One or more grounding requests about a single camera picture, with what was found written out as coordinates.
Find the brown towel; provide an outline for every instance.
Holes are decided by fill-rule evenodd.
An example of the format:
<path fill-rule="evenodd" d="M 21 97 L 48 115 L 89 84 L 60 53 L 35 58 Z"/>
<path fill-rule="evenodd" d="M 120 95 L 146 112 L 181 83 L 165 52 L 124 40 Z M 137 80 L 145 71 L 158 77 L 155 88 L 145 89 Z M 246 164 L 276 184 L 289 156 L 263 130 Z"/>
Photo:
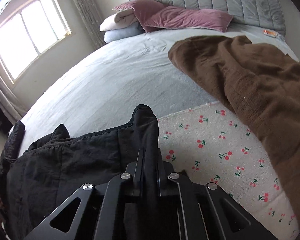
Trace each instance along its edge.
<path fill-rule="evenodd" d="M 262 142 L 300 227 L 300 62 L 246 36 L 191 37 L 169 59 Z"/>

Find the pink velvet pillow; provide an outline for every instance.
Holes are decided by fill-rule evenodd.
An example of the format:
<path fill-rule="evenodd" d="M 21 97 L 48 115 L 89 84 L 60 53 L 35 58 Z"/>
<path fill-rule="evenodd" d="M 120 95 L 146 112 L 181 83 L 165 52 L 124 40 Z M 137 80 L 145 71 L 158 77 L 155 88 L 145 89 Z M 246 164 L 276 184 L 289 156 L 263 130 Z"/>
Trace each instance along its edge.
<path fill-rule="evenodd" d="M 114 7 L 114 10 L 126 10 L 129 8 L 133 9 L 134 15 L 136 16 L 141 26 L 147 33 L 159 30 L 155 27 L 145 26 L 144 23 L 152 15 L 165 8 L 165 6 L 162 3 L 159 3 L 154 0 L 134 0 L 116 6 Z"/>
<path fill-rule="evenodd" d="M 225 32 L 233 16 L 220 10 L 190 10 L 169 6 L 152 15 L 146 26 L 164 29 L 205 28 Z"/>

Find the sheer curtain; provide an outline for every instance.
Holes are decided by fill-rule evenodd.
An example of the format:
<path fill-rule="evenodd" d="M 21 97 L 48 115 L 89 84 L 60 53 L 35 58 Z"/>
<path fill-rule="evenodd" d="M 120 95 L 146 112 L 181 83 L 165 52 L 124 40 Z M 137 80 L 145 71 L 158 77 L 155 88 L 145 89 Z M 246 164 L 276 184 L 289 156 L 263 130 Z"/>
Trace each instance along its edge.
<path fill-rule="evenodd" d="M 94 0 L 73 0 L 85 27 L 88 30 L 91 41 L 95 49 L 102 47 L 104 42 L 104 34 L 99 30 L 102 19 L 98 12 Z"/>
<path fill-rule="evenodd" d="M 26 108 L 20 103 L 1 77 L 0 108 L 12 124 L 19 121 L 27 112 Z"/>

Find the black metal frame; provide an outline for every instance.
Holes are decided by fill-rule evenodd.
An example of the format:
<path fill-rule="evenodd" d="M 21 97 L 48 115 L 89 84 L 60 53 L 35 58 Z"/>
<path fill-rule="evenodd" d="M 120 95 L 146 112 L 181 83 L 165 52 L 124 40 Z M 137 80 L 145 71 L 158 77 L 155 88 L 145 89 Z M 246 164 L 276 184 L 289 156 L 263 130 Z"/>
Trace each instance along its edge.
<path fill-rule="evenodd" d="M 25 240 L 126 239 L 124 207 L 142 197 L 144 156 L 140 150 L 137 161 L 106 184 L 81 186 Z M 172 203 L 168 208 L 176 215 L 180 240 L 277 239 L 217 184 L 192 183 L 162 160 L 160 150 L 158 157 L 157 200 Z"/>

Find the silver screw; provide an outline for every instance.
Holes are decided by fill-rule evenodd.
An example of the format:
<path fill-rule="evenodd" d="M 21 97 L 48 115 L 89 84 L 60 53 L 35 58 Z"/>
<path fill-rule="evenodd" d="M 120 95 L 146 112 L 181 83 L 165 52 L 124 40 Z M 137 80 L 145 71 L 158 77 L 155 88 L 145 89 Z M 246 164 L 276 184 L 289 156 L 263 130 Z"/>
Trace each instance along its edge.
<path fill-rule="evenodd" d="M 169 177 L 171 179 L 178 179 L 180 177 L 180 175 L 178 173 L 176 173 L 176 172 L 173 172 L 173 173 L 169 174 Z"/>
<path fill-rule="evenodd" d="M 91 190 L 91 189 L 93 188 L 93 185 L 90 184 L 90 183 L 87 183 L 87 184 L 84 184 L 84 185 L 82 186 L 82 188 L 83 188 L 84 190 Z"/>
<path fill-rule="evenodd" d="M 208 183 L 208 189 L 216 190 L 218 188 L 218 185 L 214 182 Z"/>
<path fill-rule="evenodd" d="M 120 176 L 121 179 L 129 179 L 130 177 L 131 177 L 131 175 L 129 173 L 126 173 L 126 172 L 122 173 L 121 176 Z"/>

